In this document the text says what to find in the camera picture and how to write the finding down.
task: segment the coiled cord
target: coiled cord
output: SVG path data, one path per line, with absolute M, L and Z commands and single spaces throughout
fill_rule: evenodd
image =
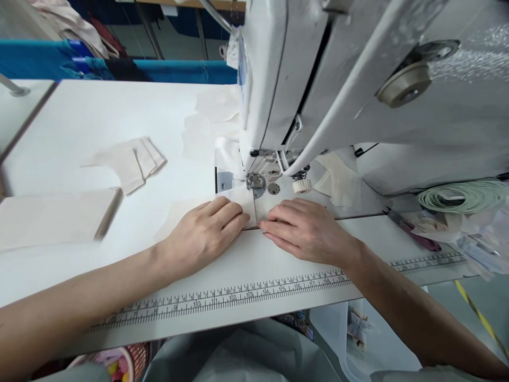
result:
M 463 203 L 452 205 L 439 195 L 440 191 L 448 190 L 462 194 Z M 466 214 L 489 210 L 503 202 L 508 194 L 507 184 L 492 178 L 433 187 L 418 194 L 417 200 L 430 210 Z

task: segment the left hand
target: left hand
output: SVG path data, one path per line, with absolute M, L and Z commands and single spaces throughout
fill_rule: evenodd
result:
M 164 277 L 174 282 L 205 268 L 222 255 L 248 221 L 241 205 L 224 196 L 192 209 L 155 246 Z

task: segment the hanging garment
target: hanging garment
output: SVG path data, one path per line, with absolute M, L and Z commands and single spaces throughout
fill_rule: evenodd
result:
M 104 45 L 106 45 L 106 48 L 108 49 L 108 52 L 110 54 L 110 57 L 115 58 L 127 58 L 127 52 L 124 46 L 120 43 L 119 40 L 110 32 L 106 26 L 100 22 L 98 19 L 96 19 L 92 13 L 89 12 L 90 17 L 90 23 L 94 26 L 94 28 L 97 30 L 99 35 L 101 36 L 101 40 Z
M 48 20 L 60 37 L 83 41 L 95 57 L 110 56 L 94 26 L 86 22 L 67 0 L 29 0 L 29 2 Z

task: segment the ruler markings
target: ruler markings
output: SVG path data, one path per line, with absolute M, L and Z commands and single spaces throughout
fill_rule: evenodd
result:
M 466 261 L 455 251 L 429 254 L 387 263 L 402 274 L 435 267 L 454 265 Z M 89 332 L 107 331 L 126 325 L 136 325 L 154 320 L 224 309 L 246 303 L 256 303 L 297 294 L 345 287 L 352 282 L 340 269 L 315 272 L 280 279 L 229 286 L 178 296 L 149 298 L 130 304 L 93 325 Z

